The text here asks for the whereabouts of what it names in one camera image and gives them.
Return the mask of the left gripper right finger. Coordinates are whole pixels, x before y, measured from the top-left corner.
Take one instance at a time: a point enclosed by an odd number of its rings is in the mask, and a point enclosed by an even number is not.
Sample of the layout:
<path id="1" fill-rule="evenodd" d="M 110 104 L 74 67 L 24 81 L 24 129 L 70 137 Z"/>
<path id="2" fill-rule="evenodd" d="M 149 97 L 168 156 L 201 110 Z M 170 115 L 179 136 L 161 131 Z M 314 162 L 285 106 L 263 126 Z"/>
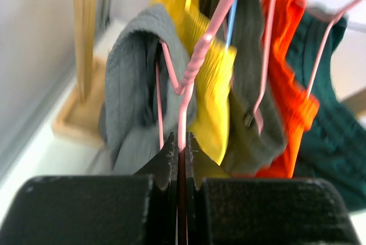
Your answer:
<path id="1" fill-rule="evenodd" d="M 189 244 L 359 244 L 323 179 L 234 178 L 186 136 Z"/>

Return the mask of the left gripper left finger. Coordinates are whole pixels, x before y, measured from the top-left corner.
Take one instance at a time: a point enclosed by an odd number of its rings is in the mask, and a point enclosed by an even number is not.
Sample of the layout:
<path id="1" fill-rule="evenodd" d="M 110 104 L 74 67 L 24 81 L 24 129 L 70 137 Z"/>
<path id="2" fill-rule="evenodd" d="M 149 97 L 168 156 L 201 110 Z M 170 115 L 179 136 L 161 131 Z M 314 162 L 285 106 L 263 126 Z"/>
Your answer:
<path id="1" fill-rule="evenodd" d="M 133 175 L 39 176 L 18 190 L 2 244 L 175 244 L 176 136 Z"/>

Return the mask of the grey shorts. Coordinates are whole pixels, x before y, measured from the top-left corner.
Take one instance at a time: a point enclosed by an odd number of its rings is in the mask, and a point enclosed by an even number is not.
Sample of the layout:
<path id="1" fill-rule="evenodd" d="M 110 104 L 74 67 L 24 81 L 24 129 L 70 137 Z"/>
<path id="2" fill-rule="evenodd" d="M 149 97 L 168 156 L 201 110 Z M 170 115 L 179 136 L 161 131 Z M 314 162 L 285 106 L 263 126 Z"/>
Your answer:
<path id="1" fill-rule="evenodd" d="M 161 41 L 168 46 L 181 79 L 190 57 L 162 4 L 132 19 L 107 59 L 105 123 L 113 174 L 134 174 L 159 152 L 157 91 L 161 92 L 164 137 L 178 129 L 181 97 L 169 79 Z"/>

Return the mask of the yellow shorts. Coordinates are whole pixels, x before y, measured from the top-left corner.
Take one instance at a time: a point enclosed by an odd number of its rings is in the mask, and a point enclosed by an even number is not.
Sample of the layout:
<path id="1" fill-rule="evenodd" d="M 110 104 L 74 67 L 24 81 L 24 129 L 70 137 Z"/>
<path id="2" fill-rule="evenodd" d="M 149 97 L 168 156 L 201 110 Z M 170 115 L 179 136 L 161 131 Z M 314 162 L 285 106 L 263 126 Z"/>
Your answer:
<path id="1" fill-rule="evenodd" d="M 209 26 L 209 18 L 200 11 L 198 0 L 152 0 L 152 3 L 164 4 L 181 42 L 192 55 Z M 222 41 L 214 39 L 195 78 L 196 93 L 192 100 L 197 102 L 197 114 L 188 130 L 217 164 L 221 164 L 228 146 L 228 95 L 235 57 L 236 48 L 226 48 Z"/>

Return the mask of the light blue wire hanger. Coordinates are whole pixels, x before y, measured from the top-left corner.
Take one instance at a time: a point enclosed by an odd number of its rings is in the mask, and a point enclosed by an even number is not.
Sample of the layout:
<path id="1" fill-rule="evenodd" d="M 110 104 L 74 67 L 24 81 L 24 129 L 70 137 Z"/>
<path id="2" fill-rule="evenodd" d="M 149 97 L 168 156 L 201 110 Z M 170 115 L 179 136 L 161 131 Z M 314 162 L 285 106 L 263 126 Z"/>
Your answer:
<path id="1" fill-rule="evenodd" d="M 233 29 L 234 29 L 234 21 L 236 16 L 236 10 L 237 10 L 237 1 L 234 0 L 231 8 L 228 13 L 228 17 L 226 18 L 226 21 L 224 22 L 224 36 L 225 36 L 225 48 L 228 49 L 233 36 Z"/>

